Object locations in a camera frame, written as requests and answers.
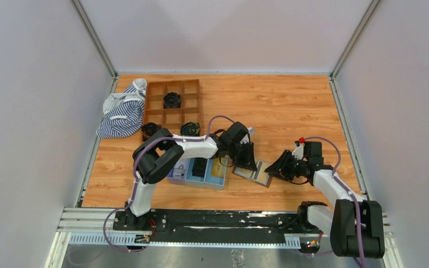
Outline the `brown leather card holder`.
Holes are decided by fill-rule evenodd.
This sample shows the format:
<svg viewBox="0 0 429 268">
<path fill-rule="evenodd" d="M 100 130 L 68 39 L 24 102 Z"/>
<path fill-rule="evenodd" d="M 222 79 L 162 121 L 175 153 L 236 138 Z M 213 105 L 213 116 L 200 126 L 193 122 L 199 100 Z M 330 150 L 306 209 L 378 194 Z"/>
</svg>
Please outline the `brown leather card holder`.
<svg viewBox="0 0 429 268">
<path fill-rule="evenodd" d="M 245 168 L 235 166 L 232 173 L 234 175 L 240 176 L 244 179 L 262 185 L 266 188 L 270 187 L 272 177 L 265 172 L 265 169 L 268 168 L 271 163 L 261 160 L 255 160 L 255 164 L 256 171 L 251 171 Z"/>
</svg>

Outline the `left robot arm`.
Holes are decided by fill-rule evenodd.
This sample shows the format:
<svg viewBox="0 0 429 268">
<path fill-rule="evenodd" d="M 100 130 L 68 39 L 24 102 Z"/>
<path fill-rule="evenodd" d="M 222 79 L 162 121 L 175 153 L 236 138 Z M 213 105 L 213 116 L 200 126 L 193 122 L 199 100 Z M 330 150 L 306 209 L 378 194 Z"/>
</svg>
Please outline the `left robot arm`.
<svg viewBox="0 0 429 268">
<path fill-rule="evenodd" d="M 151 209 L 157 183 L 182 159 L 228 156 L 234 166 L 256 171 L 251 129 L 233 122 L 226 129 L 204 136 L 180 136 L 162 128 L 132 154 L 134 187 L 125 207 L 127 226 L 135 226 Z"/>
</svg>

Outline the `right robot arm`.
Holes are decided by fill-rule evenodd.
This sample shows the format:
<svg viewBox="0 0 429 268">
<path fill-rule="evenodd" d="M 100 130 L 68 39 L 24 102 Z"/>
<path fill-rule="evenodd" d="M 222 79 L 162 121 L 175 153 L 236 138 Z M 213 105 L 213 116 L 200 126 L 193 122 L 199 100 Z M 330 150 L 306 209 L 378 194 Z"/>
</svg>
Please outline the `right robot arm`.
<svg viewBox="0 0 429 268">
<path fill-rule="evenodd" d="M 289 182 L 295 177 L 304 177 L 307 183 L 324 194 L 333 209 L 322 202 L 302 202 L 298 213 L 303 217 L 303 225 L 318 228 L 329 236 L 336 256 L 364 259 L 384 256 L 381 205 L 352 191 L 339 178 L 333 166 L 324 163 L 320 151 L 300 148 L 285 150 L 265 172 Z"/>
</svg>

